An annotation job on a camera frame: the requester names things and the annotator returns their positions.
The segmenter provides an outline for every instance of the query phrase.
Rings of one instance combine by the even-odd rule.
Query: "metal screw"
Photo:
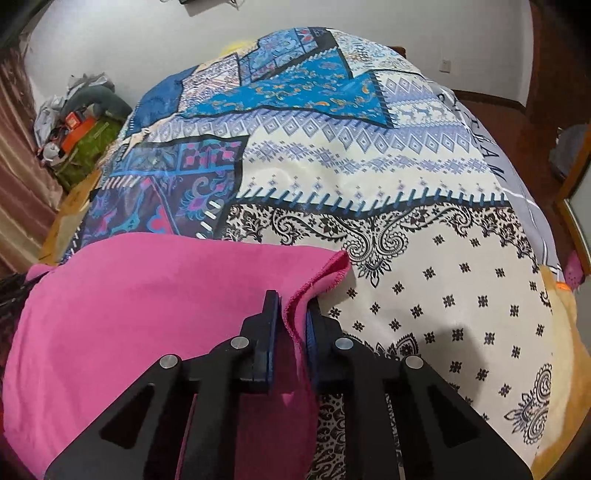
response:
[[[164,355],[160,359],[160,366],[162,368],[172,368],[178,363],[178,358],[176,355]]]
[[[423,359],[416,355],[410,355],[405,360],[407,367],[418,370],[423,366]]]
[[[248,338],[246,337],[234,337],[230,342],[236,350],[240,350],[241,348],[246,348],[248,346]]]
[[[335,341],[335,347],[339,350],[351,350],[353,348],[353,340],[347,337],[337,338]]]

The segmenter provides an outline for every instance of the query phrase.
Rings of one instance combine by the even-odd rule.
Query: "pile of clothes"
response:
[[[38,158],[69,191],[93,170],[131,111],[104,73],[71,77],[66,95],[46,101],[35,119]]]

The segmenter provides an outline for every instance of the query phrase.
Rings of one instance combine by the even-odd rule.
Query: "patterned duvet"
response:
[[[163,80],[66,259],[132,231],[346,250],[324,313],[378,355],[422,355],[532,464],[552,354],[538,263],[561,274],[547,222],[478,120],[388,47],[294,28]],[[324,398],[310,478],[343,475],[343,418]]]

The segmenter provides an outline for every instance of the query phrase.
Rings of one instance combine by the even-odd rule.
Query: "pink cloth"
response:
[[[303,358],[307,302],[350,268],[344,252],[128,233],[49,272],[23,310],[4,377],[5,435],[42,478],[49,464],[162,355],[208,353],[282,297],[274,388],[241,402],[236,478],[304,478],[317,403]]]

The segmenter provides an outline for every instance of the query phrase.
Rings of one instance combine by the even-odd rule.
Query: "orange box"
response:
[[[91,116],[84,120],[78,128],[66,135],[64,141],[61,143],[61,149],[66,153],[70,153],[74,146],[78,143],[78,140],[84,137],[90,131],[90,129],[95,126],[95,123],[96,120]]]

